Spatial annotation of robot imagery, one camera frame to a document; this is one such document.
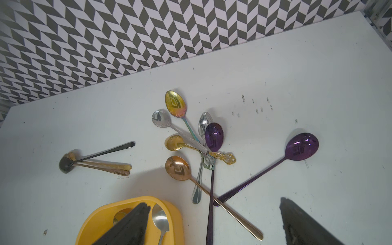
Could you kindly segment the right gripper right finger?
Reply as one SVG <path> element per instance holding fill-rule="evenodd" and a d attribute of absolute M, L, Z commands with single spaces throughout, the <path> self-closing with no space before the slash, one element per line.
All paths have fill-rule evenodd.
<path fill-rule="evenodd" d="M 280 211 L 288 245 L 343 245 L 294 201 L 282 197 Z"/>

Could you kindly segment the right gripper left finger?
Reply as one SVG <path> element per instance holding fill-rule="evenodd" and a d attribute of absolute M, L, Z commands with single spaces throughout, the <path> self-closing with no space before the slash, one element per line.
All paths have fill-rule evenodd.
<path fill-rule="evenodd" d="M 144 245 L 150 210 L 145 202 L 138 204 L 94 245 Z"/>

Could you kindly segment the yellow plastic storage box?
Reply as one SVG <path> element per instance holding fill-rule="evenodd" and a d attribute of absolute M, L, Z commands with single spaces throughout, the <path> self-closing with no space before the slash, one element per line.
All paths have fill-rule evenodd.
<path fill-rule="evenodd" d="M 76 244 L 93 245 L 94 242 L 114 226 L 113 218 L 116 213 L 126 208 L 134 209 L 142 202 L 151 207 L 144 245 L 158 245 L 160 239 L 161 232 L 152 220 L 152 210 L 155 204 L 159 204 L 162 207 L 169 223 L 169 231 L 165 234 L 162 245 L 184 244 L 183 222 L 180 211 L 171 203 L 150 196 L 127 199 L 98 208 L 84 222 L 77 236 Z"/>

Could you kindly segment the silver ornate spoon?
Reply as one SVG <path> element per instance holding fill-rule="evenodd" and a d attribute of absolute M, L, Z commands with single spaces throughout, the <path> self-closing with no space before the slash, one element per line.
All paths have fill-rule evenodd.
<path fill-rule="evenodd" d="M 160 230 L 158 245 L 162 245 L 165 234 L 169 231 L 168 218 L 159 204 L 155 204 L 152 210 L 152 220 L 154 225 Z"/>

